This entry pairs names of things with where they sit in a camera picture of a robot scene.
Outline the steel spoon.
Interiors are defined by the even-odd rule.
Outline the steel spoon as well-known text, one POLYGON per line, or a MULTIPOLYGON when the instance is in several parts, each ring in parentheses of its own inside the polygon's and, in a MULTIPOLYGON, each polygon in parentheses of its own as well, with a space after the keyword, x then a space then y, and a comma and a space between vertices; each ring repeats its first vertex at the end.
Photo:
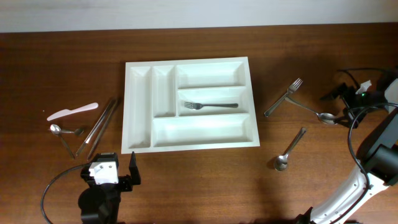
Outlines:
POLYGON ((316 111, 310 109, 307 106, 302 105, 301 103, 298 103, 298 102, 294 101, 293 99, 291 99, 289 97, 286 97, 285 100, 288 101, 289 103, 292 103, 292 104, 297 105, 297 106, 299 106, 301 108, 304 108, 306 110, 311 111, 312 113, 314 113, 318 117, 318 120, 321 121, 322 123, 325 123, 325 124, 336 124, 336 121, 335 121, 336 116, 333 115, 333 114, 330 114, 330 113, 317 113, 316 111))
POLYGON ((303 138, 304 134, 307 132, 307 128, 302 127, 300 131, 295 136, 294 140, 290 143, 287 150, 276 157, 274 161, 274 169, 277 171, 284 171, 288 166, 289 154, 292 152, 293 148, 298 144, 298 142, 303 138))

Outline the long steel tongs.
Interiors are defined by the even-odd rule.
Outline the long steel tongs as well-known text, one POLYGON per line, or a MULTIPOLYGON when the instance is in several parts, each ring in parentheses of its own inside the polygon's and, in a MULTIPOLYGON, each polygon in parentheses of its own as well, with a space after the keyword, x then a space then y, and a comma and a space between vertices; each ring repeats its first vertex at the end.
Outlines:
POLYGON ((83 141, 81 146, 76 151, 76 153, 75 153, 76 156, 79 156, 82 153, 82 151, 84 150, 86 145, 90 142, 90 140, 94 136, 95 132, 99 129, 100 125, 105 120, 105 117, 111 111, 111 108, 114 106, 115 103, 116 103, 116 99, 115 98, 110 100, 110 102, 108 103, 107 107, 103 111, 102 115, 99 117, 99 119, 97 120, 97 122, 95 123, 95 125, 93 126, 93 128, 91 129, 89 134, 87 135, 86 139, 83 141))

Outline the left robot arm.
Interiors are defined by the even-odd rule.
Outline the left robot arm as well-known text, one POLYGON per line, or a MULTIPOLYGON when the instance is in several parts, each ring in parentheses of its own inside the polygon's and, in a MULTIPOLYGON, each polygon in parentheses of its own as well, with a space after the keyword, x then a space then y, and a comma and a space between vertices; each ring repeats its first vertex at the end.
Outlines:
POLYGON ((97 154, 85 166, 80 176, 88 184, 78 198, 83 223, 117 223, 121 194, 131 192, 141 184, 136 155, 131 154, 129 175, 118 175, 118 155, 115 152, 97 154))

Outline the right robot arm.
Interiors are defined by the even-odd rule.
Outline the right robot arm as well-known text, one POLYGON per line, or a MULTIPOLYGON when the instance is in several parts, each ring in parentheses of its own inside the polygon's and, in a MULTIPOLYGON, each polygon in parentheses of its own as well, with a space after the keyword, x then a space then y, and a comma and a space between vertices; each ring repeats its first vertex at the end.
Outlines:
POLYGON ((397 184, 397 80, 382 94, 387 99, 360 107, 348 131, 348 149, 356 165, 324 202, 298 215, 294 223, 345 223, 370 198, 397 184), (358 118, 373 109, 389 114, 354 152, 351 138, 358 118))

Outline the pink plastic knife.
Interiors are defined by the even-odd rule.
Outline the pink plastic knife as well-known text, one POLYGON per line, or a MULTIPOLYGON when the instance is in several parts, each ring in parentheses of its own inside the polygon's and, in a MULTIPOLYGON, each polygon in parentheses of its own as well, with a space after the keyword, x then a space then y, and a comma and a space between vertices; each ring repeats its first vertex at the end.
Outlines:
POLYGON ((52 120, 55 120, 55 119, 58 119, 58 118, 61 118, 61 117, 64 117, 64 116, 68 116, 68 115, 71 115, 71 114, 75 114, 75 113, 81 113, 81 112, 84 112, 84 111, 94 110, 94 109, 97 109, 98 106, 99 106, 98 103, 90 103, 88 105, 81 106, 81 107, 75 108, 73 110, 64 109, 64 110, 58 111, 58 112, 50 115, 47 118, 47 121, 52 121, 52 120))

